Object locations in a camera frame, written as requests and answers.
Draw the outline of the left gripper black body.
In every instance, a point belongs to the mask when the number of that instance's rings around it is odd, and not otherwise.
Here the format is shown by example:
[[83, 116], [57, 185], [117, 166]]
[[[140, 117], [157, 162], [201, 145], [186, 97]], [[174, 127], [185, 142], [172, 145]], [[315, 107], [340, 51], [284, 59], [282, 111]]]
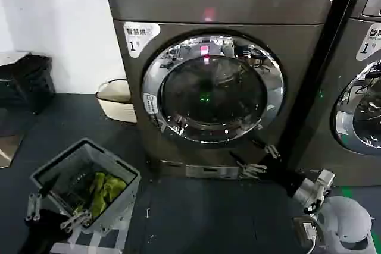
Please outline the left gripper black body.
[[50, 253], [55, 243], [67, 240], [72, 232], [66, 232], [60, 228], [60, 224], [66, 222], [68, 216], [59, 214], [49, 209], [40, 210], [38, 221], [26, 221], [29, 233], [24, 242], [26, 254]]

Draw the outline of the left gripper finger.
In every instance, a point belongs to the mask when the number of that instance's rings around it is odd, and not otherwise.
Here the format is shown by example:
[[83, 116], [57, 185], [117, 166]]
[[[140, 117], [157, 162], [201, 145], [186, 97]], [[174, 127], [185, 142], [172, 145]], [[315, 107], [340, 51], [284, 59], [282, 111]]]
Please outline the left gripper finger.
[[89, 224], [92, 220], [89, 190], [51, 190], [49, 197], [61, 212], [53, 212], [51, 221], [64, 233], [72, 233], [75, 228]]
[[40, 210], [43, 199], [54, 187], [55, 183], [59, 179], [59, 176], [51, 178], [46, 181], [45, 184], [39, 189], [38, 193], [31, 193], [28, 197], [26, 221], [39, 221], [41, 218]]

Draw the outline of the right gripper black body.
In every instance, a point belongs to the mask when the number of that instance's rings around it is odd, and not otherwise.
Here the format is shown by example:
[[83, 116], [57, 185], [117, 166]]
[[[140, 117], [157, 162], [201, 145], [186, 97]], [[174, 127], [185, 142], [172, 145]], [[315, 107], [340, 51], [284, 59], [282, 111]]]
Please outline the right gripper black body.
[[266, 167], [261, 175], [263, 180], [273, 181], [282, 186], [289, 197], [293, 197], [302, 184], [302, 175], [295, 170], [288, 169], [279, 158], [266, 155], [261, 160], [261, 165]]

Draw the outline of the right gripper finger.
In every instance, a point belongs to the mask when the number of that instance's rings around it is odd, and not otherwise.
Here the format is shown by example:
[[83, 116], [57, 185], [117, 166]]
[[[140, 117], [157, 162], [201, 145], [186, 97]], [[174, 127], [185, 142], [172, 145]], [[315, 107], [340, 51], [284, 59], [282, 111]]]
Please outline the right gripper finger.
[[263, 149], [265, 151], [265, 153], [271, 155], [273, 158], [280, 158], [280, 153], [277, 150], [277, 148], [275, 147], [275, 145], [268, 144], [258, 137], [253, 137], [252, 143], [255, 146], [258, 146], [259, 148]]
[[241, 157], [233, 152], [229, 155], [234, 159], [236, 165], [239, 167], [240, 178], [259, 179], [261, 175], [265, 174], [267, 167], [265, 165], [248, 164]]

